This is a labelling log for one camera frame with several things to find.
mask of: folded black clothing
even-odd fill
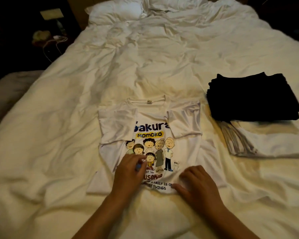
[[[299,102],[282,74],[260,73],[243,78],[220,74],[209,83],[207,100],[219,121],[274,121],[299,119]]]

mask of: stack of folded clothes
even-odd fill
[[[245,157],[299,157],[299,102],[282,74],[217,75],[207,91],[228,150]]]

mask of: folded white clothing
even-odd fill
[[[167,96],[128,99],[99,110],[100,155],[105,165],[94,175],[87,192],[108,194],[116,167],[125,154],[147,155],[142,184],[161,193],[175,193],[171,184],[183,184],[179,174],[192,165],[206,166],[212,177],[221,174],[215,147],[202,142],[199,113],[200,101],[175,101]],[[211,157],[210,162],[204,160],[208,157]],[[215,177],[219,185],[224,184],[223,174]]]
[[[299,158],[299,120],[218,124],[233,155]]]

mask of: bed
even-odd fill
[[[89,26],[2,120],[0,238],[71,238],[102,203],[86,194],[102,166],[101,105],[204,97],[217,73],[283,73],[299,100],[299,42],[235,0],[176,3],[142,0],[136,20],[90,10]],[[202,114],[203,137],[221,155],[227,208],[260,238],[299,238],[299,159],[230,156],[207,104]],[[143,189],[111,237],[215,235],[179,196]]]

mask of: pillow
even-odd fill
[[[115,22],[134,21],[146,16],[142,0],[109,0],[85,9],[89,22],[97,25],[111,25]]]
[[[148,9],[161,11],[184,11],[195,8],[197,0],[144,0]]]

